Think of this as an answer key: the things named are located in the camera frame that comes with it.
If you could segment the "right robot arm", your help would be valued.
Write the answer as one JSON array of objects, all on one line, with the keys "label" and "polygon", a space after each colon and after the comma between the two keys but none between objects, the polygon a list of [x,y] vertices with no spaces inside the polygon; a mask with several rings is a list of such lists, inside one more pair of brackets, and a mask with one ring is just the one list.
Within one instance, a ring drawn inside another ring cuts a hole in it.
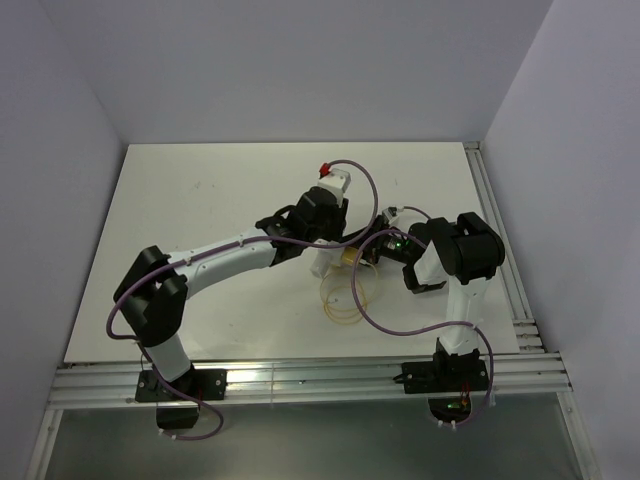
[{"label": "right robot arm", "polygon": [[479,344],[488,342],[479,329],[489,284],[505,261],[501,237],[476,213],[460,214],[454,222],[444,217],[416,222],[403,232],[383,216],[372,227],[341,239],[357,248],[356,258],[376,262],[387,257],[403,265],[405,287],[413,294],[448,289],[445,321],[411,331],[396,331],[363,317],[376,330],[394,337],[412,337],[438,331],[433,365],[435,383],[452,390],[468,374],[463,360],[477,360]]}]

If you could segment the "white USB charger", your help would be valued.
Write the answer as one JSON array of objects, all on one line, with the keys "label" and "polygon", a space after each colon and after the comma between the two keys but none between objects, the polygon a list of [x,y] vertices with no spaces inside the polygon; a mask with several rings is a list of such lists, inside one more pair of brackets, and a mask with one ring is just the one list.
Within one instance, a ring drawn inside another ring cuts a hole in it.
[{"label": "white USB charger", "polygon": [[339,247],[337,242],[319,239],[314,243],[316,257],[311,264],[312,275],[324,279],[333,267],[340,267],[344,247]]}]

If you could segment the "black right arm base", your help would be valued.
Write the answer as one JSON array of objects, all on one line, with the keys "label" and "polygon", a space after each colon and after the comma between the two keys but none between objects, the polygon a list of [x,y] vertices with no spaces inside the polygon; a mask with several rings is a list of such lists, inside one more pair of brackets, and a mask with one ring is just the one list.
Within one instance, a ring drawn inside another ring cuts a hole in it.
[{"label": "black right arm base", "polygon": [[402,385],[406,394],[479,392],[489,387],[489,374],[483,361],[462,373],[441,369],[435,361],[405,362],[393,381]]}]

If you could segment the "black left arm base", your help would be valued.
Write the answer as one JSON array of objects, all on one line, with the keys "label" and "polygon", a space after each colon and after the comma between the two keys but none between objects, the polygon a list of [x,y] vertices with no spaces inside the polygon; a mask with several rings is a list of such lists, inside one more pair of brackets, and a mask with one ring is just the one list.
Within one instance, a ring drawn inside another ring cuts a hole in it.
[{"label": "black left arm base", "polygon": [[[227,371],[224,369],[192,369],[181,378],[170,382],[176,391],[204,401],[220,401],[225,397]],[[137,403],[162,403],[182,401],[183,397],[173,393],[158,380],[152,370],[139,374],[135,392]]]}]

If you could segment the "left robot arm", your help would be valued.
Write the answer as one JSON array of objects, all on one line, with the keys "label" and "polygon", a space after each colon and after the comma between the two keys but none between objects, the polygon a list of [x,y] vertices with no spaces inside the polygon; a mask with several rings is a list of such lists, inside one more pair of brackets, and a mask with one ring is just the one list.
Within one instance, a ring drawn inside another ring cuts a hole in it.
[{"label": "left robot arm", "polygon": [[183,399],[195,386],[192,362],[178,335],[187,300],[241,273],[294,259],[308,243],[340,240],[345,192],[345,187],[318,184],[295,205],[226,242],[171,254],[152,246],[139,253],[113,299],[160,373],[164,393]]}]

